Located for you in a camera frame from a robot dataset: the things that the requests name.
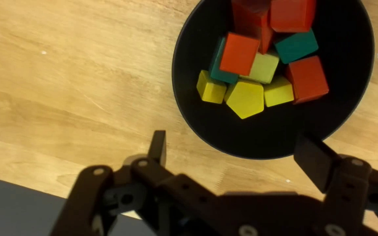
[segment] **red block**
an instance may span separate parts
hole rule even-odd
[[[229,32],[221,69],[230,73],[250,74],[260,40]]]
[[[293,83],[294,103],[317,99],[330,91],[319,56],[291,62],[287,77]]]
[[[235,31],[260,39],[263,53],[268,52],[273,36],[270,5],[270,0],[233,0]]]
[[[315,18],[317,0],[272,0],[271,26],[275,31],[309,31]]]

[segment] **gray floor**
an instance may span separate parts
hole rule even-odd
[[[49,234],[65,199],[0,180],[0,236]],[[136,218],[120,216],[113,236],[153,236]]]

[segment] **teal block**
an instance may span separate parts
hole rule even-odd
[[[305,57],[319,49],[318,40],[313,30],[293,34],[276,43],[276,49],[284,64]]]
[[[224,36],[218,40],[218,44],[217,44],[216,51],[214,51],[214,57],[213,57],[213,61],[210,64],[210,70],[209,70],[210,77],[213,79],[224,81],[228,83],[235,83],[239,78],[239,74],[229,73],[229,72],[220,69],[221,57],[224,55],[225,45],[226,45],[226,37]]]

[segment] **colored block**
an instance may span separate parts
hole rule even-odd
[[[272,83],[266,85],[266,104],[267,107],[294,100],[292,82],[284,76],[276,76]]]
[[[292,62],[319,49],[318,40],[313,30],[293,34],[276,41],[276,49],[284,64]]]
[[[201,99],[212,103],[222,103],[226,95],[228,86],[225,82],[212,79],[208,70],[201,70],[197,90]]]
[[[271,83],[273,74],[277,70],[280,57],[275,53],[256,53],[255,61],[249,76],[245,78],[255,79],[263,83]]]
[[[242,119],[264,111],[264,86],[259,82],[239,79],[226,94],[229,107]]]
[[[293,83],[294,103],[317,99],[330,91],[319,56],[291,62],[287,74]]]
[[[230,73],[249,74],[259,47],[259,39],[229,32],[220,68]]]
[[[210,65],[210,77],[218,81],[228,82],[228,83],[235,83],[239,78],[237,73],[229,73],[229,72],[220,69],[220,62],[221,62],[221,57],[225,49],[225,44],[226,44],[226,37],[224,36],[218,40],[216,52],[213,55],[214,57]]]
[[[279,32],[309,31],[315,10],[317,0],[272,0],[271,26]]]
[[[270,23],[270,0],[233,0],[235,31],[262,40],[260,51],[268,52],[273,37]]]

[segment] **screw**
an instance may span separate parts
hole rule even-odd
[[[138,166],[147,166],[149,165],[149,161],[147,159],[141,159],[140,162],[138,162]]]
[[[359,158],[352,159],[352,163],[355,163],[357,166],[363,166],[364,165],[363,159],[359,159]]]
[[[105,173],[105,169],[104,169],[104,167],[98,167],[98,169],[94,170],[94,174],[95,174],[95,175],[102,175],[102,174],[104,174],[104,173]]]
[[[239,236],[259,236],[258,229],[250,224],[243,224],[239,228]]]
[[[347,236],[344,228],[338,224],[327,224],[325,230],[329,236]]]

